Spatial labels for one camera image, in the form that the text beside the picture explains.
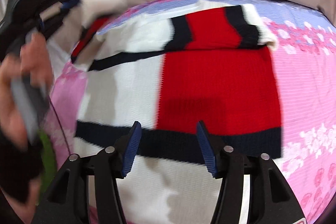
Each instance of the bed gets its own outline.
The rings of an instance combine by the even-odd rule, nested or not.
[[[100,34],[140,14],[178,9],[199,0],[159,0],[135,6]],[[336,191],[336,28],[316,11],[284,0],[207,0],[230,5],[253,4],[278,38],[273,70],[282,106],[282,157],[276,163],[313,223]],[[52,100],[68,141],[76,131],[76,113],[85,91],[86,72],[66,63],[56,79]],[[68,157],[55,116],[51,133],[59,166]]]
[[[101,34],[137,15],[179,9],[199,0],[128,1],[130,9],[102,29]],[[336,92],[333,88],[336,84],[336,29],[333,26],[336,0],[206,1],[254,5],[264,24],[278,38],[272,63],[282,107],[283,138],[282,158],[275,161],[293,189],[308,223],[314,223],[336,191]],[[51,96],[71,149],[77,112],[87,84],[85,66],[68,62],[68,52],[79,36],[79,17],[74,11],[63,30],[54,37],[56,43],[48,45],[56,78]],[[57,119],[51,112],[45,129],[50,133],[60,167],[68,152]],[[129,212],[126,216],[132,219]]]

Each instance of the black glove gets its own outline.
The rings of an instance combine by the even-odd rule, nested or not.
[[[6,197],[0,190],[0,223],[6,224],[24,224],[16,215],[13,208],[9,205]]]
[[[28,199],[29,181],[43,171],[42,149],[38,140],[34,146],[28,143],[28,149],[22,152],[0,129],[0,187],[21,203]]]

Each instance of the white knit panel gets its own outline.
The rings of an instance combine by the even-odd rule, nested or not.
[[[78,119],[111,126],[155,127],[164,56],[87,73]]]
[[[75,138],[75,149],[85,156],[102,147]],[[244,176],[239,224],[247,222],[249,179]],[[117,182],[126,219],[141,224],[210,223],[221,187],[221,179],[212,178],[205,165],[143,156],[136,156],[131,172]],[[89,191],[95,206],[93,183]]]

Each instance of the red white and navy knit garment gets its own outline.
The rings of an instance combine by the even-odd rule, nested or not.
[[[151,208],[163,215],[155,223],[166,223],[165,195],[173,190],[160,182],[164,177],[177,192],[195,195],[191,211],[180,212],[189,215],[183,223],[203,223],[193,219],[201,206],[197,198],[213,204],[218,183],[202,165],[195,135],[199,120],[242,153],[280,157],[280,104],[270,51],[262,42],[269,30],[250,24],[252,17],[259,17],[253,9],[229,6],[134,19],[110,30],[87,72],[75,152],[93,155],[127,134],[134,121],[141,123],[139,156],[131,178],[120,182],[132,189],[132,202],[139,199],[132,203],[133,213],[126,213],[128,220],[142,224]]]
[[[71,62],[75,63],[79,54],[85,49],[91,42],[96,32],[103,26],[105,26],[112,15],[103,15],[94,20],[94,22],[88,27],[82,26],[81,35],[79,41],[71,53]]]

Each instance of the pink floral bedsheet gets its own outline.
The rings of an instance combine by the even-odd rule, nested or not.
[[[317,12],[310,12],[308,8],[270,0],[253,1],[266,2],[266,7],[273,9],[268,13],[257,7],[280,43],[273,52],[283,110],[283,153],[276,162],[299,200],[308,223],[313,223],[336,191],[336,29],[322,15],[315,20]],[[133,13],[129,11],[127,16],[148,9],[150,5],[133,8]],[[276,5],[281,6],[281,13],[274,12]],[[71,145],[85,86],[85,72],[67,63],[51,95]],[[51,112],[46,130],[50,132],[60,167],[68,152]]]

